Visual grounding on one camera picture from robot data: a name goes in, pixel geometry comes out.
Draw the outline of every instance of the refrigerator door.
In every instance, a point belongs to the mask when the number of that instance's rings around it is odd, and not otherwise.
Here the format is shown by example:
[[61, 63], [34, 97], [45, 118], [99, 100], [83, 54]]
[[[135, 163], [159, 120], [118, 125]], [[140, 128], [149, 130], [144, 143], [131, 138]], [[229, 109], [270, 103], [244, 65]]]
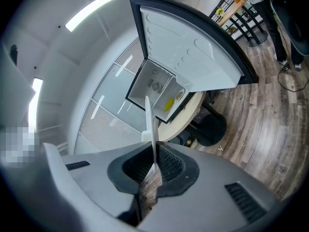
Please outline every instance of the refrigerator door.
[[210, 18], [174, 0], [130, 0], [145, 58], [190, 92], [257, 83], [238, 44]]

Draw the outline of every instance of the yellow item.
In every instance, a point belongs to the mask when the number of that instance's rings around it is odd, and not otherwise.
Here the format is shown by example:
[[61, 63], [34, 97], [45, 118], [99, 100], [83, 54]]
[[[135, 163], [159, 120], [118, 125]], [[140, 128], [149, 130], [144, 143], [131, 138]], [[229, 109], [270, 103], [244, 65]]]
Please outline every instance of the yellow item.
[[174, 103], [174, 99], [170, 98], [164, 107], [164, 111], [167, 111]]

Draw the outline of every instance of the air vent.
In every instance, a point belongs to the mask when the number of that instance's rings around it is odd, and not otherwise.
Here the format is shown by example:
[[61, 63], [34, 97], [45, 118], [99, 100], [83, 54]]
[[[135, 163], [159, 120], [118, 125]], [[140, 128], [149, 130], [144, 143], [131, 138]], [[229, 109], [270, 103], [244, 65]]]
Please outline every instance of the air vent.
[[88, 165], [90, 165], [90, 163], [88, 161], [83, 160], [83, 161], [67, 164], [66, 167], [70, 171], [70, 170], [82, 168]]
[[253, 223], [265, 215], [266, 211], [239, 183], [225, 185], [226, 190], [249, 223]]

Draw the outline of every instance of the ceiling light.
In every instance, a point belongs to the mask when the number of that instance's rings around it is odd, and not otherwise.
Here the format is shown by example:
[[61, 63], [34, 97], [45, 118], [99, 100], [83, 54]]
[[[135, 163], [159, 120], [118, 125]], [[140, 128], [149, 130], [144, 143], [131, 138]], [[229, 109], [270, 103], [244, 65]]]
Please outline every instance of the ceiling light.
[[35, 132], [37, 129], [37, 109], [39, 102], [40, 90], [42, 87], [43, 80], [39, 78], [34, 78], [32, 88], [35, 91], [35, 95], [29, 103], [28, 110], [28, 127], [29, 132]]
[[72, 32], [87, 16], [111, 0], [95, 0], [78, 12], [65, 27]]

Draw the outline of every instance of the person's leg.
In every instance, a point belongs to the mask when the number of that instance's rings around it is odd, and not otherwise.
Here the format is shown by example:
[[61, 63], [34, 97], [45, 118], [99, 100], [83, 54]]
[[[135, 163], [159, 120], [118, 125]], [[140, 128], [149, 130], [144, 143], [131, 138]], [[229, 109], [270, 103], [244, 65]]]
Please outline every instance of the person's leg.
[[263, 0], [256, 4], [253, 4], [253, 7], [260, 14], [260, 16], [265, 22], [267, 31], [269, 32], [269, 35], [271, 36], [271, 39], [274, 43], [277, 60], [280, 62], [286, 60], [287, 55], [286, 55], [285, 49], [282, 44], [280, 33], [278, 31], [278, 24], [274, 18], [274, 15], [273, 15], [273, 12], [270, 6], [270, 1]]
[[301, 71], [301, 62], [304, 60], [304, 56], [301, 55], [294, 45], [291, 42], [291, 58], [292, 58], [292, 63], [295, 65], [295, 69], [297, 71]]

